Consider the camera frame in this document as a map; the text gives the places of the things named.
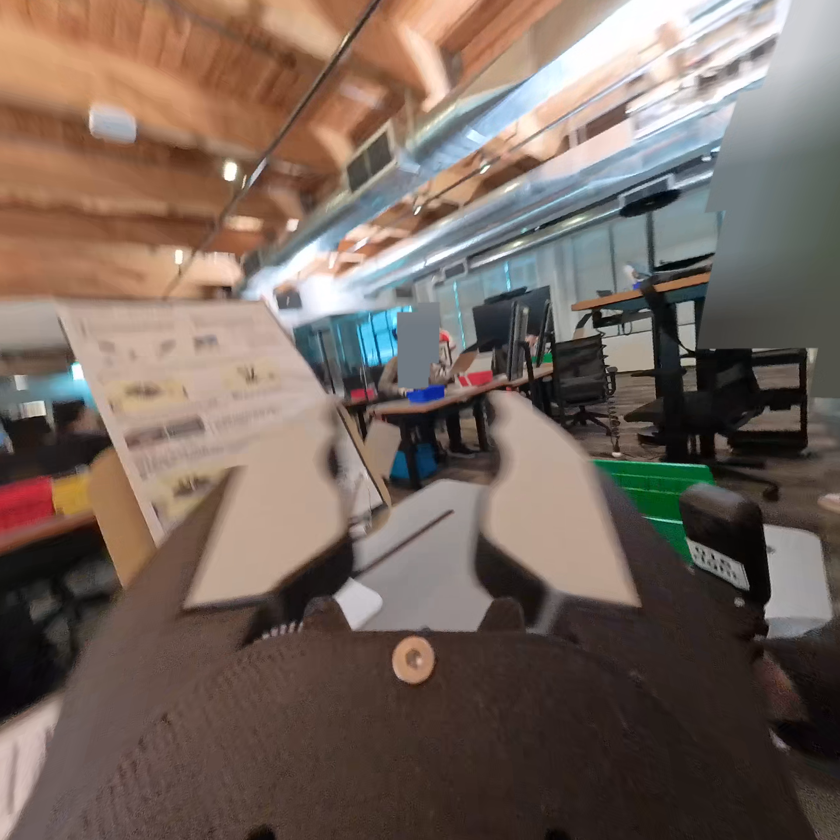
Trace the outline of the long wooden table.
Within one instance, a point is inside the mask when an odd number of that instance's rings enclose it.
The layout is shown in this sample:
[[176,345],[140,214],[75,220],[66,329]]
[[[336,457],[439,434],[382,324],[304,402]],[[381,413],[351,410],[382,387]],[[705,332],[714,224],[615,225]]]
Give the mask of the long wooden table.
[[53,517],[14,530],[1,532],[1,557],[47,540],[85,529],[98,529],[92,511],[68,517]]

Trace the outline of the green plastic bin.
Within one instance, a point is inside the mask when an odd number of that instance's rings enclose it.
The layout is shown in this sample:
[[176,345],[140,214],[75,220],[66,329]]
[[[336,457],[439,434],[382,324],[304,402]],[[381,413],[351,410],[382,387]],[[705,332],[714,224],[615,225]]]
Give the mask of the green plastic bin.
[[681,494],[697,484],[714,486],[708,466],[595,458],[594,465],[621,487],[660,537],[692,565],[679,511]]

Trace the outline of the instruction sheet on stand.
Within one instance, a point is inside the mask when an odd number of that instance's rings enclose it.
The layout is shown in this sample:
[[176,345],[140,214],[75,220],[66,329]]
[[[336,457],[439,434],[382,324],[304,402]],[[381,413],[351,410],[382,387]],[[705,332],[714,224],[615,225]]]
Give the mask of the instruction sheet on stand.
[[[339,416],[347,429],[346,436],[343,437],[340,445],[339,456],[347,477],[358,483],[350,523],[352,527],[355,527],[369,521],[380,511],[389,509],[392,506],[392,500],[389,491],[385,488],[384,480],[378,478],[371,467],[364,442],[354,421],[340,404],[339,399],[332,397],[335,398]],[[230,469],[223,473],[218,483]],[[92,511],[98,521],[119,581],[125,586],[136,577],[154,549],[160,544],[156,544],[151,537],[112,442],[110,442],[110,448],[94,459],[90,476],[89,498]]]

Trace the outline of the printed instruction sheet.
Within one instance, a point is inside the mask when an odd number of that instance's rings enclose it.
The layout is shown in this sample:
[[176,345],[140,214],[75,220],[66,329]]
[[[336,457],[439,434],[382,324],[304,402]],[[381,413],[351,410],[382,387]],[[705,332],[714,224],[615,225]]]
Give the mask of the printed instruction sheet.
[[156,544],[262,434],[337,407],[261,301],[59,301]]

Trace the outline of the black mesh office chair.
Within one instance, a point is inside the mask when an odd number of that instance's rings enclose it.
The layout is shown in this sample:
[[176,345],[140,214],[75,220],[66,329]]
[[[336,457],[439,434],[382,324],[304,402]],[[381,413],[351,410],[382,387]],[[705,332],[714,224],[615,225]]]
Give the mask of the black mesh office chair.
[[549,417],[567,431],[597,426],[616,448],[621,424],[614,402],[617,370],[607,363],[602,336],[553,339],[551,355]]

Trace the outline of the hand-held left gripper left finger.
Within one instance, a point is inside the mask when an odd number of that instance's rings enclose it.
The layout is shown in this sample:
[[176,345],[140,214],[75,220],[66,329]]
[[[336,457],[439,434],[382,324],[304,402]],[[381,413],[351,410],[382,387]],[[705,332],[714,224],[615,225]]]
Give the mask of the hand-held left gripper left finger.
[[184,600],[188,610],[256,606],[282,611],[335,595],[350,578],[358,483],[340,457],[346,427],[319,401],[257,439],[231,470]]

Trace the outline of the yellow parts bin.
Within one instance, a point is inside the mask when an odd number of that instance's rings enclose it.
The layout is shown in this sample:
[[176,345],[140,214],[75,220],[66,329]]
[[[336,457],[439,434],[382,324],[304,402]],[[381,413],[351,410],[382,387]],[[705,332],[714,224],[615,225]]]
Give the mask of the yellow parts bin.
[[91,510],[90,474],[87,471],[59,476],[51,480],[51,495],[57,517],[73,517]]

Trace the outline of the white leaning panel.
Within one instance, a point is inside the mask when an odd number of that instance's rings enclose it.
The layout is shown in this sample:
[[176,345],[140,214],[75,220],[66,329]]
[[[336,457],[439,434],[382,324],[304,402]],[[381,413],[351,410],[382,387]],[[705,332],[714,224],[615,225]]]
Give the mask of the white leaning panel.
[[402,443],[402,433],[399,426],[374,417],[364,438],[366,454],[375,475],[385,481],[392,474],[396,454]]

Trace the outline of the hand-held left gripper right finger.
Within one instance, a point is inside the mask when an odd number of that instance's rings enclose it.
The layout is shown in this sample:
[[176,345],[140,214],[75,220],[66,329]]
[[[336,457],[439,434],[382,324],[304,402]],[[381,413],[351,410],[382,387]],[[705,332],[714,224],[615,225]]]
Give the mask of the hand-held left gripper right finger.
[[583,448],[522,395],[495,393],[490,407],[500,468],[480,536],[540,594],[641,606],[599,471]]

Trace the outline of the white ceiling device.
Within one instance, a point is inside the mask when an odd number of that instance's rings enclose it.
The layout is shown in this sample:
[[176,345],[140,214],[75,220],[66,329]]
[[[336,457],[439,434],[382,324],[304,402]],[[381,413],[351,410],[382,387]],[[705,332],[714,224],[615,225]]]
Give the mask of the white ceiling device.
[[90,105],[87,127],[91,137],[111,144],[132,145],[138,138],[137,119],[130,112],[107,104]]

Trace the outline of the blue bag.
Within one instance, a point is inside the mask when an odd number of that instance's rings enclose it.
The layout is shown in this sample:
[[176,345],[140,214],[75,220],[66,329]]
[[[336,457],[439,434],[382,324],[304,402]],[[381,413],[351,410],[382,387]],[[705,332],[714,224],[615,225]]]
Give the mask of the blue bag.
[[439,471],[438,451],[429,443],[415,444],[413,451],[413,466],[410,466],[406,451],[397,450],[388,478],[393,485],[419,490],[426,480],[436,476]]

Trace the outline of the grey desk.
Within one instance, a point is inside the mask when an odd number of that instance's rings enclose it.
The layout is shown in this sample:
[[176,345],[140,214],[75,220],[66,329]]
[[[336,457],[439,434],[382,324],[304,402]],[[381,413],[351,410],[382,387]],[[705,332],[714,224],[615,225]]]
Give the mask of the grey desk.
[[[485,486],[441,479],[411,494],[379,529],[353,546],[355,580],[378,592],[383,608],[364,631],[474,631],[490,597],[473,571]],[[772,637],[799,636],[833,617],[819,538],[765,525]]]

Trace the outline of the wooden work table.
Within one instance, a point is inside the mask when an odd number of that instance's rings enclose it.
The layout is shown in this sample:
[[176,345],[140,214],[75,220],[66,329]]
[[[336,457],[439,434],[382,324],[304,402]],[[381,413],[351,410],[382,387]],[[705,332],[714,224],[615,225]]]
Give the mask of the wooden work table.
[[451,405],[468,406],[476,422],[476,433],[479,451],[487,453],[490,451],[490,441],[487,431],[487,395],[495,391],[518,390],[525,386],[532,386],[534,382],[548,378],[553,372],[553,364],[541,364],[532,373],[510,381],[506,376],[500,375],[488,385],[470,388],[456,388],[446,393],[446,397],[437,402],[424,405],[414,405],[408,402],[407,398],[399,400],[385,400],[369,404],[373,417],[384,421],[394,418],[393,424],[399,426],[402,433],[400,449],[406,451],[408,463],[413,466],[414,445],[412,429],[424,424],[427,417],[432,417],[444,412],[445,408]]

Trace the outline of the printed paper sheet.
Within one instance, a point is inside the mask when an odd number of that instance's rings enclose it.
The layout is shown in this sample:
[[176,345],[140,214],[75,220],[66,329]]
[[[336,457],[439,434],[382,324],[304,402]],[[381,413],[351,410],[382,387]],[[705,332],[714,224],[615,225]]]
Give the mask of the printed paper sheet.
[[1,838],[10,837],[43,769],[63,694],[47,696],[1,725]]

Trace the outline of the black monitor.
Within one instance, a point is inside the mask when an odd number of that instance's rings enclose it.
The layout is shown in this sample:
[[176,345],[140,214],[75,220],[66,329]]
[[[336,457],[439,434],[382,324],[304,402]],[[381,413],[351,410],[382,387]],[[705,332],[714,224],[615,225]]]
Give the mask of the black monitor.
[[532,364],[537,365],[539,357],[539,336],[545,330],[553,334],[553,315],[546,314],[551,302],[550,287],[533,290],[515,289],[489,299],[473,308],[476,341],[467,350],[479,354],[490,354],[490,369],[493,375],[504,375],[508,371],[508,344],[511,332],[511,314],[516,303],[520,310],[528,310],[528,326],[524,337],[534,338]]

